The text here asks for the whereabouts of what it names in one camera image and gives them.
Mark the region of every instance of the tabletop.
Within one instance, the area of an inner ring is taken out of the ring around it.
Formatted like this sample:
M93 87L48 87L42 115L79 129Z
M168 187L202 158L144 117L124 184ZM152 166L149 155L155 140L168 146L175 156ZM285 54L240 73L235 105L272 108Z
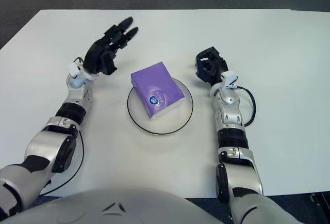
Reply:
M265 195L330 190L330 13L291 10L42 10L0 50L0 168L23 161L26 146L67 96L67 64L84 57L111 25L134 18L138 34L100 76L81 126L85 159L54 196L108 186L143 186L186 198L215 197L217 133L210 87L195 56L214 46L256 99L246 128ZM191 92L180 131L148 134L129 118L130 74L162 61ZM251 104L241 94L247 121ZM64 182L81 159L78 141Z

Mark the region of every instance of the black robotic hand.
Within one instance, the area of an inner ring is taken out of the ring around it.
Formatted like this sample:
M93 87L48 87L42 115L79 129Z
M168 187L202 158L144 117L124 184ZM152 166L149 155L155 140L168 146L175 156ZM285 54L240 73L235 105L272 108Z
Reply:
M222 82L221 74L228 71L226 61L214 47L209 47L196 56L196 67L197 77L211 86Z
M105 75L112 74L117 69L113 63L117 50L124 48L127 42L138 32L138 27L135 27L124 34L132 22L132 17L125 19L119 25L114 25L108 29L103 38L94 42L85 56L84 69L94 74L100 72Z

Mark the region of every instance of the black arm joint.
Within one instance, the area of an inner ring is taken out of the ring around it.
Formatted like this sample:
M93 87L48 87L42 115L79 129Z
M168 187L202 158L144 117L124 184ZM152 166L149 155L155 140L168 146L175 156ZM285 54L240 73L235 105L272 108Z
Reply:
M69 135L62 143L55 159L52 172L62 173L71 165L72 156L76 148L76 139Z
M221 152L218 155L219 162L221 163L229 163L229 164L236 164L236 165L243 165L243 166L252 166L250 161L247 159L242 159L242 158L230 158L228 157L228 154L226 151Z
M218 131L219 147L249 148L245 131L235 128L221 129Z
M222 203L229 203L228 177L226 167L223 163L217 165L216 169L217 180L217 197Z
M61 134L72 135L74 138L78 136L78 129L75 125L71 124L70 127L60 127L56 125L48 125L42 131L52 131Z
M9 216L6 214L6 212L0 207L0 221L7 219Z
M248 188L243 188L243 187L236 187L233 188L233 195L234 197L244 197L245 195L248 194L258 194L258 192L248 189Z
M29 155L21 164L14 164L13 166L21 166L27 169L29 172L44 170L50 161L44 157L37 155Z
M65 117L69 118L78 125L81 125L84 117L86 115L86 111L83 107L75 103L64 103L61 108L56 112L56 117Z
M3 185L7 190L10 191L10 193L15 197L16 199L16 205L13 206L10 210L9 210L9 216L13 216L18 212L21 212L23 210L23 204L22 204L22 199L20 197L20 195L17 193L17 191L12 188L10 185L8 184L4 184ZM2 220L2 217L7 218L8 216L6 215L6 213L4 213L5 215L3 215L2 213L0 214L0 220Z

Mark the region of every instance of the tissue package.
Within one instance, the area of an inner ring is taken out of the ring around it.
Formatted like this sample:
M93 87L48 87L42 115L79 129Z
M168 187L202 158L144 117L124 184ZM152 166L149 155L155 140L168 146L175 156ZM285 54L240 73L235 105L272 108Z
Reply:
M132 73L130 76L150 118L171 109L185 97L163 62Z

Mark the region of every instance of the cable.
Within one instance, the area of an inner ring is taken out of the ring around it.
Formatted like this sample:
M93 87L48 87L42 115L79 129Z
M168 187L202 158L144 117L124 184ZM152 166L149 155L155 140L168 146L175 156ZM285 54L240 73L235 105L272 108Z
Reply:
M58 187L56 187L55 189L52 189L52 190L50 190L50 191L47 191L46 193L43 193L43 194L41 194L41 195L39 195L39 196L44 196L44 195L47 195L47 194L49 194L49 193L52 193L52 192L54 192L54 191L56 191L56 190L58 190L59 188L61 188L61 187L63 187L63 186L65 186L68 182L70 182L73 178L74 178L74 176L76 176L76 174L79 172L79 170L80 170L80 168L81 168L81 166L82 166L82 164L83 164L83 161L84 161L84 155L85 155L85 147L84 147L84 141L83 141L83 136L81 135L81 132L79 131L79 135L80 135L80 138L81 138L81 146L82 146L82 158L81 158L81 162L80 162L80 165L79 165L79 167L78 167L78 169L76 170L76 172L72 175L72 177L71 178L69 178L66 182L64 182L63 184L61 184L60 186L58 186Z
M256 117L256 108L257 108L256 107L256 101L255 101L252 93L248 89L246 89L244 87L241 87L241 86L237 86L237 90L240 90L240 89L243 89L244 91L246 91L249 94L249 96L251 98L251 101L252 101L252 105L253 105L252 116L251 116L250 120L247 123L244 124L244 126L247 127L254 121L254 118Z
M321 195L322 195L322 197L323 197L323 200L324 200L326 206L328 207L328 211L330 211L330 206L329 206L328 201L326 200L326 198L325 198L323 192L321 192Z
M75 58L75 60L73 62L75 62L76 60L79 60L80 63L84 62L84 60L80 56Z

